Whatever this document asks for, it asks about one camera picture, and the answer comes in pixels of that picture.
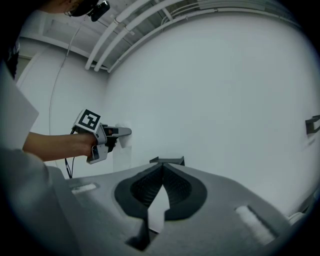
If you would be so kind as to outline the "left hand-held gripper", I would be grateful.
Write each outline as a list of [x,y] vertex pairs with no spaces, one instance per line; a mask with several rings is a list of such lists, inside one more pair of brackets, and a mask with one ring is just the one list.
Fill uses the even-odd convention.
[[130,136],[132,130],[128,127],[113,127],[102,124],[101,116],[84,109],[77,116],[71,134],[91,134],[94,136],[94,144],[91,147],[90,156],[87,157],[88,164],[95,164],[107,159],[108,153],[112,152],[118,138]]

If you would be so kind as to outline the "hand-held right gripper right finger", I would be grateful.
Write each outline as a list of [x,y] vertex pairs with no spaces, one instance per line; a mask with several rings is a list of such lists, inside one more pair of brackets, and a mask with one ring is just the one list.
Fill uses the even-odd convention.
[[185,166],[183,157],[163,159],[163,186],[169,201],[165,221],[188,219],[204,205],[208,191],[198,177],[199,173],[199,170]]

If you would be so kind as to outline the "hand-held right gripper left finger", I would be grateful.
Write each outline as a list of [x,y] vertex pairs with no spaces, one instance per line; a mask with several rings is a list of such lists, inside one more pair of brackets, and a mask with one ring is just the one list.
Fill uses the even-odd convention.
[[138,173],[120,181],[114,197],[126,215],[148,220],[151,206],[163,185],[163,164],[151,163],[140,166]]

